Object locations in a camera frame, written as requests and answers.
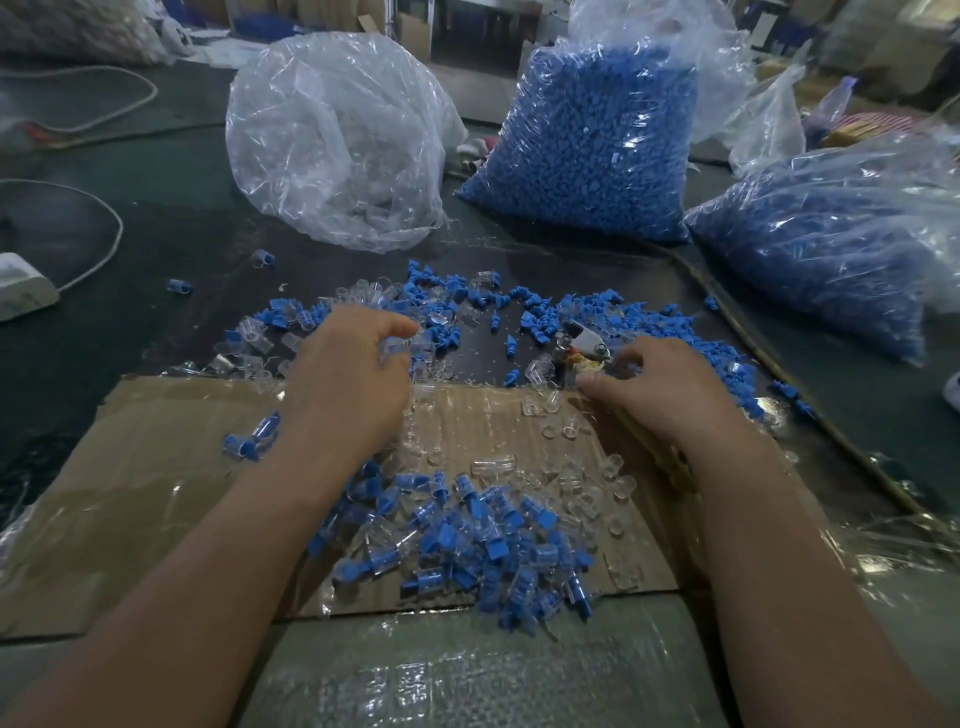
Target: small white object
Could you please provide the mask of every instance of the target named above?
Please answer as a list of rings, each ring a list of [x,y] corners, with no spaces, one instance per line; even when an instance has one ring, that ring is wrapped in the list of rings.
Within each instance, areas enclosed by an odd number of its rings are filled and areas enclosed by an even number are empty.
[[[944,385],[944,399],[953,409],[960,412],[960,372],[951,376]]]
[[[50,279],[16,253],[0,253],[0,321],[46,308],[60,300]]]

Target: cable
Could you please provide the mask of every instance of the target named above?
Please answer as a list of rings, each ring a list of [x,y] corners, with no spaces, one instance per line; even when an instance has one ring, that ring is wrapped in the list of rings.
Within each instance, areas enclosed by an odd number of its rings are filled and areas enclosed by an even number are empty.
[[[101,124],[104,124],[108,121],[112,121],[120,116],[135,111],[142,106],[149,104],[153,101],[159,93],[159,89],[156,87],[154,82],[150,79],[144,78],[138,73],[134,73],[126,68],[120,68],[115,65],[82,65],[77,66],[76,68],[57,68],[51,71],[9,71],[9,70],[0,70],[0,79],[22,79],[22,80],[31,80],[31,79],[46,79],[54,78],[57,76],[72,76],[78,73],[86,73],[87,71],[118,71],[119,73],[127,74],[128,76],[133,76],[136,79],[139,79],[144,84],[150,87],[150,93],[148,93],[142,99],[134,101],[132,104],[124,106],[122,109],[116,111],[111,111],[110,113],[104,114],[103,116],[98,116],[91,121],[87,121],[84,124],[80,124],[76,127],[67,127],[59,129],[57,127],[50,127],[46,124],[41,124],[35,119],[22,118],[19,121],[29,121],[32,124],[37,125],[47,132],[59,133],[59,134],[75,134],[86,132],[94,127],[98,127]]]
[[[76,187],[71,187],[68,184],[57,184],[56,182],[44,182],[43,180],[20,180],[16,178],[0,180],[0,184],[19,184],[19,183],[46,184],[47,186],[50,186],[50,187],[59,187],[60,189],[68,189],[71,192],[79,192],[80,194],[85,195],[86,197],[89,197],[91,200],[96,200],[98,203],[104,206],[107,209],[107,211],[111,215],[113,215],[113,219],[117,221],[117,234],[116,234],[116,237],[113,238],[113,245],[110,247],[110,250],[108,251],[108,253],[103,257],[102,260],[100,260],[100,262],[98,262],[92,268],[87,270],[85,273],[81,273],[79,276],[77,276],[73,280],[68,281],[67,283],[62,285],[60,288],[58,288],[57,291],[59,293],[62,293],[67,288],[73,288],[73,286],[77,285],[77,283],[79,283],[81,280],[88,279],[94,273],[96,273],[105,265],[107,265],[110,259],[117,252],[117,248],[120,247],[120,238],[123,237],[123,219],[121,219],[120,215],[117,214],[117,211],[115,209],[113,209],[110,205],[105,203],[96,195],[91,195],[89,192],[84,192],[83,190],[77,189]]]

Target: pile of plastic parts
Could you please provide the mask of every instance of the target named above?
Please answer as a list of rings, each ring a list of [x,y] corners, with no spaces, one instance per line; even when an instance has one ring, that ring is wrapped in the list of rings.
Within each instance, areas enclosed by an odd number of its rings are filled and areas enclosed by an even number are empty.
[[[519,303],[524,311],[519,327],[513,333],[502,329],[501,312],[507,306]],[[410,316],[421,326],[413,338],[384,342],[383,353],[407,351],[410,353],[411,379],[425,382],[430,379],[451,379],[451,363],[444,358],[450,350],[458,349],[462,327],[475,328],[485,312],[490,314],[491,334],[504,336],[504,354],[516,357],[517,336],[529,336],[537,347],[544,348],[540,361],[556,361],[561,368],[570,361],[583,360],[571,332],[588,329],[602,339],[609,356],[594,366],[612,360],[616,352],[639,335],[677,337],[700,352],[727,385],[737,403],[752,418],[762,417],[763,410],[755,397],[756,368],[744,361],[743,354],[723,341],[708,341],[693,331],[694,317],[684,316],[672,303],[661,311],[644,307],[643,303],[625,303],[616,291],[586,296],[567,294],[556,303],[525,286],[502,291],[500,276],[495,271],[481,271],[468,281],[456,274],[439,276],[430,266],[420,266],[410,260],[407,279],[403,283],[388,280],[369,282],[358,280],[350,289],[338,288],[333,297],[321,297],[307,306],[297,299],[271,299],[269,306],[244,317],[236,328],[225,332],[226,340],[214,347],[217,355],[207,365],[216,375],[242,375],[253,381],[261,393],[276,387],[276,376],[284,376],[290,359],[296,355],[303,336],[318,327],[337,305],[368,305]],[[716,310],[716,301],[707,297],[705,307]],[[281,334],[279,344],[289,351],[290,358],[265,356],[274,349],[274,339]],[[270,360],[276,365],[267,365]],[[526,382],[543,395],[558,388],[550,377],[554,368],[533,366],[525,369]],[[572,387],[576,367],[565,368],[566,385]],[[520,382],[519,368],[512,370],[503,382],[515,386]]]
[[[476,591],[477,608],[498,615],[506,629],[533,632],[564,601],[587,620],[591,609],[582,576],[593,564],[596,543],[579,520],[512,488],[506,478],[515,470],[512,455],[474,462],[475,476],[503,479],[486,490],[467,473],[448,479],[444,471],[399,473],[387,485],[371,460],[348,484],[308,551],[316,555],[342,529],[357,527],[354,542],[364,545],[362,555],[337,562],[332,576],[338,587],[401,568],[408,575],[401,599]],[[571,465],[560,473],[582,476]],[[390,520],[398,509],[401,526]]]

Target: white power strip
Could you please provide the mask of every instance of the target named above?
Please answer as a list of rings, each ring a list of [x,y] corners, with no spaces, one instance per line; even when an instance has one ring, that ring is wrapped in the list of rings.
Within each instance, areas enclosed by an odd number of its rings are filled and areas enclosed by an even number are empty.
[[[57,287],[16,253],[0,253],[0,321],[60,300]]]

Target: electrical cord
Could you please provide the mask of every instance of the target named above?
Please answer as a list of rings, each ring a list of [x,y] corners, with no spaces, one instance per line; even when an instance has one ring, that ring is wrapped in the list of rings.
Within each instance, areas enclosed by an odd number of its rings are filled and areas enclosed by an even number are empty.
[[[46,124],[42,124],[35,119],[22,118],[19,121],[28,121],[41,129],[47,132],[59,133],[59,134],[75,134],[89,131],[94,127],[98,127],[101,124],[105,124],[108,121],[124,116],[125,114],[135,111],[140,107],[146,106],[151,101],[153,101],[158,93],[159,89],[156,87],[154,82],[150,79],[144,78],[138,73],[128,70],[127,68],[121,68],[115,65],[82,65],[77,66],[76,68],[56,68],[49,71],[10,71],[10,70],[0,70],[0,79],[17,79],[17,80],[31,80],[31,79],[46,79],[46,78],[55,78],[58,76],[73,76],[80,73],[87,73],[89,71],[117,71],[118,73],[126,74],[127,76],[133,76],[136,79],[139,79],[144,84],[150,87],[150,92],[141,99],[137,99],[132,104],[127,104],[121,109],[116,111],[111,111],[102,116],[98,116],[95,119],[79,124],[75,127],[51,127]]]
[[[110,259],[113,258],[114,254],[116,254],[117,248],[120,247],[120,238],[123,237],[123,219],[120,217],[119,214],[117,214],[117,211],[115,209],[113,209],[110,205],[105,203],[96,195],[92,195],[89,192],[84,192],[83,190],[77,189],[76,187],[71,187],[68,184],[57,184],[56,182],[45,182],[43,180],[6,179],[6,180],[0,180],[0,184],[45,184],[49,187],[59,187],[60,189],[68,189],[71,192],[79,192],[80,194],[85,195],[86,197],[89,197],[91,200],[95,200],[96,202],[100,203],[103,207],[107,209],[107,212],[113,215],[113,219],[117,221],[117,234],[116,234],[116,237],[113,238],[113,245],[110,246],[110,249],[107,252],[107,254],[92,268],[89,268],[84,273],[81,273],[79,276],[77,276],[73,280],[69,280],[67,283],[65,283],[60,288],[58,288],[57,289],[58,292],[62,293],[68,288],[73,288],[73,286],[77,285],[77,283],[79,283],[80,281],[88,279],[94,273],[96,273],[105,265],[107,265]]]

